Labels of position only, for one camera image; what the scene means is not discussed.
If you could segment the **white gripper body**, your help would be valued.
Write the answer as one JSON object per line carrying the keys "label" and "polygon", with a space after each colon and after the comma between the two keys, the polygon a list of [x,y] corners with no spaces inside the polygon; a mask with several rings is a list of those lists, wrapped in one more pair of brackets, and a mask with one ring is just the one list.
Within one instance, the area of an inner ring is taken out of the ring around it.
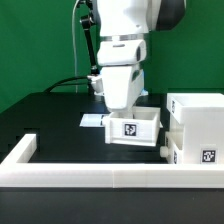
{"label": "white gripper body", "polygon": [[140,63],[147,55],[143,39],[102,41],[97,54],[102,67],[103,92],[110,112],[125,112],[132,108],[144,89]]}

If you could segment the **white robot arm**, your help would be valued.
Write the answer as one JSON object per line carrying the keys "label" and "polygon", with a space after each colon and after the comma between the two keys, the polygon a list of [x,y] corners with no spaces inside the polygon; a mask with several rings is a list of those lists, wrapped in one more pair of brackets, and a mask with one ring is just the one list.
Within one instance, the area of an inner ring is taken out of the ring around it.
{"label": "white robot arm", "polygon": [[93,0],[100,26],[98,77],[92,80],[111,112],[132,108],[144,89],[141,62],[147,57],[146,35],[170,30],[184,17],[186,0]]}

